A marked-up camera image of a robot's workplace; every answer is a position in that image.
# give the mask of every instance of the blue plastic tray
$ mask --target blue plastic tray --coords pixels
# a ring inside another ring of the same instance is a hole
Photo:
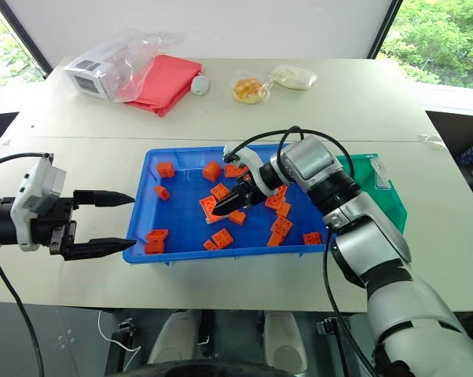
[[[276,145],[252,145],[250,148],[260,155],[263,162],[268,161],[270,156],[277,151]],[[359,184],[361,184],[358,180],[359,171],[368,171],[369,161],[375,156],[377,155],[352,156],[357,171],[356,181]],[[342,163],[346,162],[343,157],[339,159]],[[264,203],[247,211],[244,225],[237,225],[229,219],[207,225],[199,200],[209,196],[211,188],[218,183],[223,183],[229,189],[237,183],[236,178],[225,178],[224,172],[215,183],[203,178],[202,169],[212,160],[224,166],[222,147],[153,149],[147,152],[127,233],[127,238],[136,240],[137,243],[123,252],[123,258],[127,262],[174,262],[257,254],[302,254],[323,250],[323,246],[303,245],[304,233],[320,232],[322,239],[325,239],[326,231],[321,214],[298,185],[289,186],[286,193],[286,200],[292,205],[288,219],[294,225],[282,246],[266,246],[271,236],[270,227],[277,215],[274,210],[265,207]],[[161,178],[158,175],[156,164],[160,162],[174,164],[176,170],[174,178]],[[374,170],[371,171],[372,174],[368,177],[361,177],[364,181],[363,189],[366,189],[365,185],[372,185],[373,190],[375,188],[375,174]],[[156,185],[167,188],[170,193],[169,200],[162,201],[158,198],[154,191]],[[377,196],[381,196],[387,203],[387,208],[381,206],[382,209],[402,231],[406,212],[397,193],[393,187],[391,190],[379,191],[381,192],[378,192]],[[230,248],[206,251],[204,242],[223,228],[227,228],[234,238]],[[144,252],[145,237],[152,229],[169,230],[164,254],[145,254]]]

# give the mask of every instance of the window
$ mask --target window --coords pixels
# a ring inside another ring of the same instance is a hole
[[[408,79],[473,89],[473,0],[404,0],[376,59]]]
[[[42,79],[43,71],[0,15],[0,86]]]

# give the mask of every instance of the floor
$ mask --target floor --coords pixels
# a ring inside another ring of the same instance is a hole
[[[108,343],[98,333],[98,310],[36,305],[26,305],[26,310],[38,335],[47,377],[104,375]],[[170,310],[150,309],[103,312],[101,326],[110,335],[120,321],[134,318],[137,326],[134,346],[142,349],[130,370],[145,364],[170,313]],[[262,363],[257,317],[255,311],[217,311],[214,358]],[[325,317],[322,313],[295,313],[306,347],[309,377],[333,375],[328,340],[319,336],[316,328],[316,323]],[[34,377],[35,366],[31,341],[18,308],[0,303],[0,376]]]

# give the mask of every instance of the white cable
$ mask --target white cable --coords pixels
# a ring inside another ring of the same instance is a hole
[[[104,338],[105,340],[107,340],[108,342],[111,342],[111,343],[115,343],[116,345],[120,346],[121,348],[123,348],[124,350],[126,350],[127,352],[138,352],[141,347],[137,347],[137,348],[133,348],[132,350],[130,348],[126,348],[123,344],[121,344],[120,342],[118,342],[117,340],[114,340],[114,339],[110,339],[108,338],[107,336],[104,335],[104,333],[102,332],[101,330],[101,313],[102,313],[102,310],[99,310],[98,311],[98,319],[97,319],[97,326],[98,326],[98,332],[101,333],[102,335],[102,338]]]
[[[132,360],[134,359],[135,355],[137,355],[140,350],[141,350],[141,347],[138,347],[138,348],[137,348],[137,351],[135,351],[135,353],[134,353],[134,354],[131,356],[131,358],[128,360],[128,362],[127,362],[126,365],[125,365],[125,368],[123,368],[123,371],[124,371],[124,372],[127,371],[128,365],[130,365],[130,363],[131,363]]]

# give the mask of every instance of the bread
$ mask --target bread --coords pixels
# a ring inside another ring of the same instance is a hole
[[[241,79],[233,87],[233,96],[239,102],[255,104],[268,96],[268,89],[256,78]]]

